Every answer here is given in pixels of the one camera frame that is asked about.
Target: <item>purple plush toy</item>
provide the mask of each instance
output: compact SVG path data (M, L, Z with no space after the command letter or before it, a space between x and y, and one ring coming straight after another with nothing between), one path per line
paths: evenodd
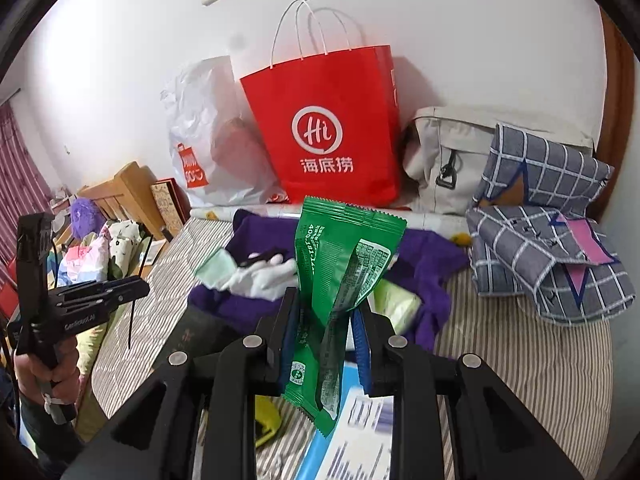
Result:
M99 233L106 218L93 200L76 198L71 204L71 233L82 240L89 233Z

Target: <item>mattress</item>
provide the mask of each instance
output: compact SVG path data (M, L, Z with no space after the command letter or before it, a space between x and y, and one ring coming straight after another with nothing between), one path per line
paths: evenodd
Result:
M140 386L186 307L193 271L232 235L230 222L191 219L155 264L149 295L135 307L132 348L127 349L129 312L107 334L92 384L107 416ZM480 298L469 270L446 285L452 299L449 322L436 340L436 354L457 358L474 352L514 391L562 447L586 479L594 478L609 427L612 352L609 325L566 328L539 320L520 298ZM260 476L292 480L314 430L282 399L280 437L257 454ZM440 417L446 478L453 479L444 402Z

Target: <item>curtain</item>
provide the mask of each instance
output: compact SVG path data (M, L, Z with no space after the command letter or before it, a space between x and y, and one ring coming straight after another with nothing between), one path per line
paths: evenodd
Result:
M6 281L6 266L15 257L20 215L50 212L51 193L36 168L14 111L6 102L0 106L0 285Z

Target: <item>metal screw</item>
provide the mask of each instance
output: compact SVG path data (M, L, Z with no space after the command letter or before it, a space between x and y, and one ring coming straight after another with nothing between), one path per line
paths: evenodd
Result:
M462 357L462 364L467 368L479 368L482 364L482 359L476 354L466 354Z
M169 364L171 366L180 366L185 364L185 362L187 362L187 354L184 352L174 352L169 356Z
M393 335L389 338L388 342L389 346L393 348L404 348L408 343L403 335Z
M247 348L258 348L262 344L262 338L259 335L248 335L242 339L242 344Z

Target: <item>red paper bag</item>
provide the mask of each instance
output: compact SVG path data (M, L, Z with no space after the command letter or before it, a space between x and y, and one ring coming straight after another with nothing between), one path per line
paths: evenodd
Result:
M388 45L293 59L240 81L292 202L396 199L400 127Z

